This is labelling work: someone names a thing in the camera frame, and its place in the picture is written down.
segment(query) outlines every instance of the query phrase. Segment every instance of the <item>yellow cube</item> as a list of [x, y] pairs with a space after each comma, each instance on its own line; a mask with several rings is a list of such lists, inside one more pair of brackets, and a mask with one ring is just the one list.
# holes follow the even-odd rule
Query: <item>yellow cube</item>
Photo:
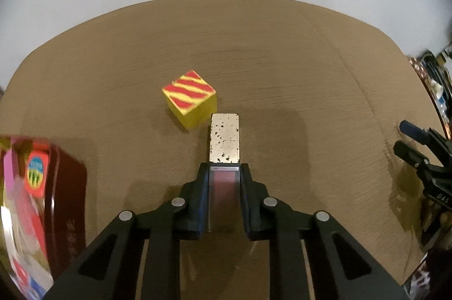
[[169, 108], [186, 129], [216, 113], [216, 92], [194, 70], [162, 88]]

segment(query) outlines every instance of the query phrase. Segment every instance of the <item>wooden tabletop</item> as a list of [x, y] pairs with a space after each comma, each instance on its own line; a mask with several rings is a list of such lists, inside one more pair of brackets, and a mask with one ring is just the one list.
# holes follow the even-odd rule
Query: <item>wooden tabletop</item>
[[[49, 137], [85, 163], [90, 241], [121, 210], [177, 196], [206, 161], [207, 125], [184, 131], [161, 94], [190, 69], [215, 88], [219, 112], [238, 113], [241, 161], [272, 196], [329, 211], [399, 283], [410, 275], [422, 189], [392, 146], [403, 119], [441, 124], [395, 43], [346, 15], [291, 0], [110, 12], [27, 57], [0, 103], [0, 133]], [[182, 298], [265, 299], [267, 247], [184, 243]]]

